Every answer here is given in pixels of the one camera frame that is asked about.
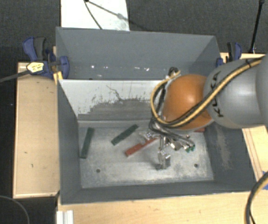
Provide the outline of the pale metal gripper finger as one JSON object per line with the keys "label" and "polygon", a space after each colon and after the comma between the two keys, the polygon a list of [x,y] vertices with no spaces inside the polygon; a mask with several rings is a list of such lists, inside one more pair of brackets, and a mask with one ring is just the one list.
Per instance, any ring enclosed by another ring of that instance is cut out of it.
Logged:
{"label": "pale metal gripper finger", "polygon": [[156,165],[157,170],[163,170],[169,168],[171,165],[171,155],[165,150],[158,152],[158,164]]}
{"label": "pale metal gripper finger", "polygon": [[141,141],[151,141],[156,139],[153,132],[139,132],[138,135]]}

